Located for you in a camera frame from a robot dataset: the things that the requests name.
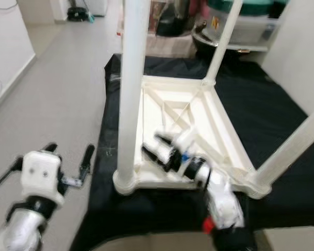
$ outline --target storage container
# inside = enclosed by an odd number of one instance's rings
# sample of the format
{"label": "storage container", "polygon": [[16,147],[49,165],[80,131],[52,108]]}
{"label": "storage container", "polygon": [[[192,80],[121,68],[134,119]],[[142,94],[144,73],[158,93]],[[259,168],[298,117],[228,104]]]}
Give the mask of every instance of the storage container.
{"label": "storage container", "polygon": [[[228,19],[232,1],[210,0],[210,16],[204,35],[212,41],[219,41]],[[273,0],[245,0],[240,16],[230,38],[230,44],[257,45],[267,40],[263,34],[271,34],[276,28],[277,20],[270,19],[269,13]]]}

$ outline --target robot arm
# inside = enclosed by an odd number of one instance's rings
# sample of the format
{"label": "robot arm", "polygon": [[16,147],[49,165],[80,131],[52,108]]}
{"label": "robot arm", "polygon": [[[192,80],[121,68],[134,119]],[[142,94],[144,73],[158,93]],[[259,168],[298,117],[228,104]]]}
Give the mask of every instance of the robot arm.
{"label": "robot arm", "polygon": [[[13,204],[6,224],[0,232],[0,251],[41,250],[42,233],[53,212],[64,204],[64,196],[71,187],[82,187],[90,171],[94,146],[89,145],[80,165],[78,178],[64,177],[62,159],[54,151],[56,144],[49,144],[41,151],[32,151],[10,170],[20,170],[23,202]],[[8,177],[0,179],[0,184]]]}
{"label": "robot arm", "polygon": [[152,150],[143,143],[141,149],[166,172],[172,170],[189,178],[207,194],[209,219],[215,225],[209,234],[217,250],[256,250],[252,232],[244,227],[243,212],[227,174],[204,157],[189,154],[195,133],[195,130],[188,130],[174,138],[156,134],[155,139],[163,143],[163,147]]}

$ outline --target gray floor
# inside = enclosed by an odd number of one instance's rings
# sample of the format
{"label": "gray floor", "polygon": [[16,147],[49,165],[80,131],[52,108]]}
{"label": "gray floor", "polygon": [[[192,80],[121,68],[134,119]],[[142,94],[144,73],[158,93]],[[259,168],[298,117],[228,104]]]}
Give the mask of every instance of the gray floor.
{"label": "gray floor", "polygon": [[[85,147],[97,143],[105,102],[103,68],[120,50],[118,1],[94,24],[67,23],[0,106],[0,175],[18,154],[56,141],[63,169],[76,175]],[[44,251],[65,251],[84,215],[89,183],[71,190],[44,235]],[[19,175],[0,189],[0,227],[20,200]]]}

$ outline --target red component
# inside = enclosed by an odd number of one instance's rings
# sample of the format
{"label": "red component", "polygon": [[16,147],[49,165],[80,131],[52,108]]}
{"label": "red component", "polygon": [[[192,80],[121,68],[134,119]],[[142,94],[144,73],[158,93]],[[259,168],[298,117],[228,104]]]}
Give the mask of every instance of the red component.
{"label": "red component", "polygon": [[210,232],[213,230],[214,227],[215,227],[215,224],[214,224],[212,218],[210,216],[205,218],[204,223],[203,223],[203,231],[206,234],[210,234]]}

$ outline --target white robotic arm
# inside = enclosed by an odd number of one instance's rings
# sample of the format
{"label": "white robotic arm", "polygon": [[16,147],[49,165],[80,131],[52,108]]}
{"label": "white robotic arm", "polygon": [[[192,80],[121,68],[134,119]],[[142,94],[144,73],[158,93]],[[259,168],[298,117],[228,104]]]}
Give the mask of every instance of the white robotic arm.
{"label": "white robotic arm", "polygon": [[166,172],[177,172],[180,176],[194,180],[207,191],[208,211],[218,229],[243,227],[243,213],[231,190],[229,177],[214,168],[207,159],[188,153],[195,134],[195,130],[187,130],[173,139],[156,134],[155,138],[164,143],[164,146],[153,151],[144,143],[142,151]]}
{"label": "white robotic arm", "polygon": [[21,184],[25,200],[13,204],[0,232],[0,251],[39,251],[42,233],[53,212],[63,206],[68,187],[82,187],[90,171],[94,146],[89,145],[80,165],[78,178],[64,177],[61,157],[51,143],[41,151],[32,151],[17,159],[0,179],[0,184],[13,171],[22,171]]}

